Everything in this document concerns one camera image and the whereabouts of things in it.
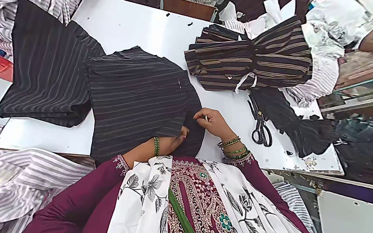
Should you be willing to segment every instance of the shirt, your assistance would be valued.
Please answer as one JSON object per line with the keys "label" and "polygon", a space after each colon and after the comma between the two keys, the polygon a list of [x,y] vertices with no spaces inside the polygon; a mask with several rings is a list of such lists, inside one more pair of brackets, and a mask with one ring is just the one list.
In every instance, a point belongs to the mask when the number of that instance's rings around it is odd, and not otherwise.
{"label": "shirt", "polygon": [[0,231],[22,232],[37,210],[92,170],[37,148],[0,151]]}

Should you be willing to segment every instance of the brown striped fabric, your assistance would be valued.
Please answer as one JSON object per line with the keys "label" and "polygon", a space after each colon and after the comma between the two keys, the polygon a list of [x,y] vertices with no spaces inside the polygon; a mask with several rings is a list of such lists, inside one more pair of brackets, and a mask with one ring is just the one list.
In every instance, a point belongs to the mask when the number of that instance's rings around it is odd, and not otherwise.
{"label": "brown striped fabric", "polygon": [[[312,56],[297,16],[263,32],[254,40],[232,41],[225,30],[204,29],[185,51],[189,72],[205,90],[234,90],[253,73],[259,87],[293,87],[312,78]],[[250,88],[248,76],[240,90]]]}

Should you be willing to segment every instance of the white cloth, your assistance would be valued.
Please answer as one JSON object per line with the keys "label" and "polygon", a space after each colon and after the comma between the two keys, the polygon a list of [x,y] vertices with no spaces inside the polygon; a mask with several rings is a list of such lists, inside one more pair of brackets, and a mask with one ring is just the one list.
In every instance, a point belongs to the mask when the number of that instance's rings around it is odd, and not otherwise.
{"label": "white cloth", "polygon": [[286,90],[299,107],[308,108],[316,99],[332,93],[338,77],[337,59],[317,56],[313,58],[312,79]]}
{"label": "white cloth", "polygon": [[[227,211],[224,219],[231,222],[232,232],[300,233],[237,167],[200,161],[220,194]],[[161,156],[151,158],[148,163],[136,163],[127,172],[108,233],[167,232],[171,167],[172,157]]]}
{"label": "white cloth", "polygon": [[274,183],[273,187],[289,205],[289,209],[303,222],[308,231],[313,233],[313,221],[297,189],[287,181]]}
{"label": "white cloth", "polygon": [[22,232],[36,211],[92,170],[37,148],[0,151],[0,231]]}

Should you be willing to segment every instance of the fabric bundle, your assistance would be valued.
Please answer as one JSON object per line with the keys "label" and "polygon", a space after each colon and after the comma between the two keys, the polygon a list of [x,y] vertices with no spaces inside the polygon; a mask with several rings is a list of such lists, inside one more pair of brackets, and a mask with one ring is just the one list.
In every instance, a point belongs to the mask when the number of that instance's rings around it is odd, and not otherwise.
{"label": "fabric bundle", "polygon": [[[67,25],[81,0],[30,0],[39,8]],[[0,0],[0,49],[13,54],[11,32],[17,13],[18,0]]]}
{"label": "fabric bundle", "polygon": [[88,57],[101,45],[77,23],[64,26],[28,0],[18,2],[13,29],[14,83],[0,102],[0,117],[32,117],[72,127],[90,111]]}
{"label": "fabric bundle", "polygon": [[201,102],[188,72],[140,47],[87,62],[95,115],[91,157],[99,162],[124,154],[154,136],[190,130],[172,155],[196,156],[205,129],[193,119]]}
{"label": "fabric bundle", "polygon": [[276,88],[261,87],[251,92],[258,109],[272,121],[280,133],[286,132],[300,158],[311,153],[323,154],[339,136],[329,120],[299,119],[284,94]]}
{"label": "fabric bundle", "polygon": [[92,170],[37,148],[0,150],[0,232],[23,232],[35,212]]}
{"label": "fabric bundle", "polygon": [[205,90],[293,87],[312,78],[312,56],[297,16],[254,40],[218,41],[191,44],[185,51],[189,72]]}

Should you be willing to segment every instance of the striped fabric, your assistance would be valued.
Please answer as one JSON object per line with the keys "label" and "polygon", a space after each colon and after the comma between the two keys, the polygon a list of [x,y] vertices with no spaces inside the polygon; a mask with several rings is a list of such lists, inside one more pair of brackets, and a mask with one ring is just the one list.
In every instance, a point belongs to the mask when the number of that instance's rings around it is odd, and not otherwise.
{"label": "striped fabric", "polygon": [[283,200],[287,202],[289,209],[302,220],[308,231],[313,233],[312,219],[297,189],[287,181],[274,183],[273,186]]}
{"label": "striped fabric", "polygon": [[0,102],[0,117],[32,117],[76,126],[91,108],[80,62],[105,53],[76,22],[64,26],[28,0],[18,4],[14,83]]}
{"label": "striped fabric", "polygon": [[339,77],[337,58],[318,56],[313,59],[313,63],[311,80],[286,88],[299,107],[308,108],[316,99],[331,94]]}
{"label": "striped fabric", "polygon": [[[71,21],[80,0],[30,0],[63,24]],[[17,0],[0,0],[0,40],[11,42],[11,32],[17,11]]]}
{"label": "striped fabric", "polygon": [[0,232],[22,232],[35,212],[92,170],[37,148],[0,151]]}
{"label": "striped fabric", "polygon": [[191,44],[185,51],[189,72],[213,91],[246,90],[255,82],[276,88],[305,83],[313,65],[300,25],[294,16],[254,40]]}
{"label": "striped fabric", "polygon": [[140,47],[87,62],[95,115],[91,157],[104,162],[153,136],[190,135],[172,155],[196,156],[205,129],[193,119],[201,109],[187,71]]}

